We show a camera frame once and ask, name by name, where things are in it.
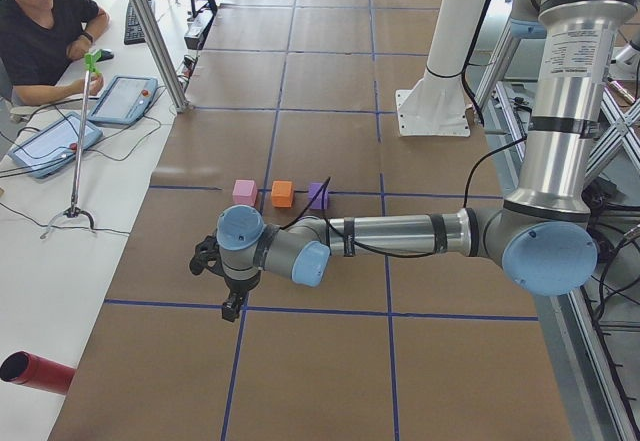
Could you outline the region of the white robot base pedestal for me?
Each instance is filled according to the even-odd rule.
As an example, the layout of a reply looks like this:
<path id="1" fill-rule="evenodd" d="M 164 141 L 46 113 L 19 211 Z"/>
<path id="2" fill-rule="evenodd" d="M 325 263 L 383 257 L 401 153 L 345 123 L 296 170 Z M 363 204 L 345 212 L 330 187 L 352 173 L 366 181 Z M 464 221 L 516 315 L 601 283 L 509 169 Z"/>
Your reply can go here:
<path id="1" fill-rule="evenodd" d="M 396 92 L 402 136 L 470 135 L 463 88 L 468 55 L 490 0 L 442 0 L 423 77 Z"/>

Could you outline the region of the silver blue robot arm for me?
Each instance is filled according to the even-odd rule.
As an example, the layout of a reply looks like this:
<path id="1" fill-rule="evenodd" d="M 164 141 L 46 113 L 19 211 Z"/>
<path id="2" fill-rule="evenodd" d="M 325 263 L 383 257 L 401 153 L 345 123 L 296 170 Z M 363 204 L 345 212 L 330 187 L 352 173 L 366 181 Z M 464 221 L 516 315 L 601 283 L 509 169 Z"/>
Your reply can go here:
<path id="1" fill-rule="evenodd" d="M 525 156 L 515 190 L 498 210 L 326 219 L 279 227 L 247 205 L 223 211 L 213 272 L 230 293 L 222 316 L 236 320 L 263 272 L 316 286 L 333 255 L 395 257 L 458 252 L 494 261 L 521 288 L 542 296 L 582 286 L 597 262 L 583 202 L 587 162 L 619 27 L 639 0 L 513 0 L 509 28 L 545 41 Z"/>

